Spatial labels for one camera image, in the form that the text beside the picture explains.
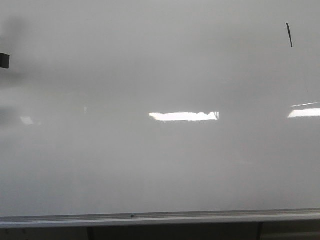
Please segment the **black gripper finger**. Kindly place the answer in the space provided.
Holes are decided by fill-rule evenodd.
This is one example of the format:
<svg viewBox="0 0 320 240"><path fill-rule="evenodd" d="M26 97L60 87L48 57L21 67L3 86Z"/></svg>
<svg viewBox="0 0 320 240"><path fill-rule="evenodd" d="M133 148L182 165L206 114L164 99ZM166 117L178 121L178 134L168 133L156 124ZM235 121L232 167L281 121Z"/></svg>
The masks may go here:
<svg viewBox="0 0 320 240"><path fill-rule="evenodd" d="M9 69L10 68L10 55L5 53L0 53L0 68Z"/></svg>

